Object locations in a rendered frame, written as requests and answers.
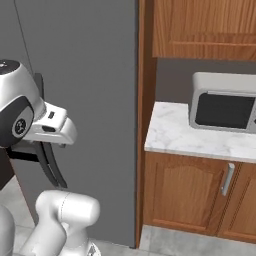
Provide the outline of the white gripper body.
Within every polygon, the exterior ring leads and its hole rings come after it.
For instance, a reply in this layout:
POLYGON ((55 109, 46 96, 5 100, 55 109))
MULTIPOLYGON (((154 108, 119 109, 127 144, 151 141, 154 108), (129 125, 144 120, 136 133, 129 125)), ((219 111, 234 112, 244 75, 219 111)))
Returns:
POLYGON ((72 145, 77 139, 74 123, 67 117, 44 117, 31 126, 24 140, 72 145))

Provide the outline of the grey fridge door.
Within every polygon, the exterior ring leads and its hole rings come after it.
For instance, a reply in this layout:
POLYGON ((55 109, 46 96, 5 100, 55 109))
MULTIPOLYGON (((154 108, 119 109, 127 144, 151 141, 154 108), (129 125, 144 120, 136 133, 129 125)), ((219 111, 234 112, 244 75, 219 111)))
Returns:
POLYGON ((135 245, 138 0, 16 0, 30 64, 77 141, 53 148, 69 191, 101 206, 90 237, 135 245))

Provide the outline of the grey freezer door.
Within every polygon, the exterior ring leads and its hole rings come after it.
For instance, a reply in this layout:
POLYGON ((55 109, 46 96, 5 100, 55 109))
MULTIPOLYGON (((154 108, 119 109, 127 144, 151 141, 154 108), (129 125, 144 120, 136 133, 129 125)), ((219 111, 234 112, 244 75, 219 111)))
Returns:
MULTIPOLYGON (((58 89, 50 81, 50 75, 59 64, 55 50, 43 27, 37 23, 42 15, 33 9, 32 16, 36 20, 26 18, 21 5, 15 4, 14 0, 0 0, 0 59, 20 60, 30 72, 41 73, 45 100, 63 107, 58 89)), ((34 206, 36 198, 43 190, 53 189, 53 185, 43 173, 32 144, 24 141, 10 151, 6 150, 3 155, 14 171, 21 197, 20 202, 7 202, 7 206, 12 210, 18 226, 32 228, 38 222, 34 206)))

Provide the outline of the wooden base cupboard door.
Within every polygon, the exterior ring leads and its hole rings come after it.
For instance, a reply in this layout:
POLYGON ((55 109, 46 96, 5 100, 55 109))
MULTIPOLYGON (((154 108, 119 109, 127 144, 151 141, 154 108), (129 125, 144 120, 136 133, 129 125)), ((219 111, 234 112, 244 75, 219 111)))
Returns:
POLYGON ((144 222, 204 235, 217 233, 227 202, 221 194, 231 161, 145 154, 144 222))
POLYGON ((218 236, 256 244, 256 164, 240 165, 228 196, 218 236))

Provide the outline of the tall wooden side panel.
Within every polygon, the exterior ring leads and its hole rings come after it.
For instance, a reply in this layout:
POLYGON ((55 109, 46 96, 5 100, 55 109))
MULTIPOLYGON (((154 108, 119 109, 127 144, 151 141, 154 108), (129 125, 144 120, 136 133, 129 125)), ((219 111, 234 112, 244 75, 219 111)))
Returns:
POLYGON ((144 144, 155 101, 157 60, 153 57, 154 0, 138 0, 136 247, 143 226, 144 144))

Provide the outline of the grey microwave oven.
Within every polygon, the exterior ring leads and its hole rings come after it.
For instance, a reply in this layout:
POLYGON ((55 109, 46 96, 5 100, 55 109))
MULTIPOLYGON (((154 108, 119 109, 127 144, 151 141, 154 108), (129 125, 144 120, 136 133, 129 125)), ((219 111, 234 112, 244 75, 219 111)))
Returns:
POLYGON ((191 127, 256 134, 256 75, 196 72, 192 79, 191 127))

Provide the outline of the wooden wall cupboard door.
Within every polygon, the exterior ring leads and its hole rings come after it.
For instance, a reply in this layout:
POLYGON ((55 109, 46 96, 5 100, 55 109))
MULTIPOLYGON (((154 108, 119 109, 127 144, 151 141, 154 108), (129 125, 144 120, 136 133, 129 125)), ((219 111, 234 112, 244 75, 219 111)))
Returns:
POLYGON ((153 55, 256 61, 256 0, 154 0, 153 55))

